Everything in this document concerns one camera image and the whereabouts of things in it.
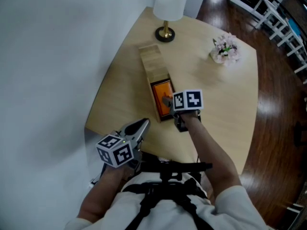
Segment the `white t-shirt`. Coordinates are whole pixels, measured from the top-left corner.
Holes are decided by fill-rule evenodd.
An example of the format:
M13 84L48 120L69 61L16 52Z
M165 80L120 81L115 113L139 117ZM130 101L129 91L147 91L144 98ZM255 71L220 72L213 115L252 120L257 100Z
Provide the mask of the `white t-shirt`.
M191 176L183 173L183 180ZM158 173L143 172L132 178L125 186L144 182L160 182ZM215 206L207 199L189 195L191 203L197 207L197 214L214 230L267 230L262 217L253 206L242 186L232 186L221 192ZM125 230L140 211L144 194L131 192L118 193L105 216L92 224L75 218L65 230ZM138 230L197 230L192 216L172 200L161 200L148 216L144 217Z

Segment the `black and white pattern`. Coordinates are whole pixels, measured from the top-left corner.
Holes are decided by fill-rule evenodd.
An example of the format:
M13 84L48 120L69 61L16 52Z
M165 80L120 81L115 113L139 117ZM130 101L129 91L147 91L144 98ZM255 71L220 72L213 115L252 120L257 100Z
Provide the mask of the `black and white pattern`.
M107 152L107 151L103 151L103 150L100 149L100 148L97 148L97 150L98 150L98 153L99 153L99 155L100 155L101 160L102 160L103 162L106 162L107 164L113 166L113 162L112 162L111 157L110 157L110 155L108 154L108 152Z
M101 141L98 142L98 145L103 148L111 149L116 144L118 144L121 140L122 138L119 138L113 135L107 135Z
M174 94L174 109L184 108L183 92Z
M199 91L186 91L187 106L190 107L202 107L201 105L201 92Z
M133 159L134 156L132 153L130 142L127 142L124 146L114 150L113 156L115 158L117 166L120 166Z

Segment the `light wood tabletop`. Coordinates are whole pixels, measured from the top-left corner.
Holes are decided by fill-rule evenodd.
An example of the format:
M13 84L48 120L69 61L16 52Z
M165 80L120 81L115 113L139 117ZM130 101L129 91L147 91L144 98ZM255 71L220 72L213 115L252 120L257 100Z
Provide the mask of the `light wood tabletop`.
M183 17L170 22L171 43L154 37L162 21L146 8L119 48L97 93L86 127L105 135L124 124L147 117L151 127L142 150L178 162L196 162L188 132L179 133L173 120L158 123L139 47L158 44L176 91L202 89L202 123L242 173L253 136L258 103L256 50L237 39L242 58L232 66L209 56L213 38L225 32Z

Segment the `person's right arm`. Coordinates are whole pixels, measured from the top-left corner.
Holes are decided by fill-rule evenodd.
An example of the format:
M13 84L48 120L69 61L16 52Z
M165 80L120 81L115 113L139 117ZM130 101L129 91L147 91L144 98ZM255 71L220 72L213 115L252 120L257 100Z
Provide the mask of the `person's right arm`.
M201 162L212 163L206 171L215 198L225 189L241 185L236 167L227 153L215 142L194 113L181 115L189 130Z

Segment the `table lamp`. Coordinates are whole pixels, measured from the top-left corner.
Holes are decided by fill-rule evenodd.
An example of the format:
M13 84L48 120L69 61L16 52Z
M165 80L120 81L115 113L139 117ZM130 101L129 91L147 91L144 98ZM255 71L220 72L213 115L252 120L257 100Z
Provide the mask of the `table lamp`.
M155 0L153 13L164 20L164 26L155 31L155 37L161 42L171 42L175 38L175 32L168 27L169 21L180 20L183 16L187 0Z

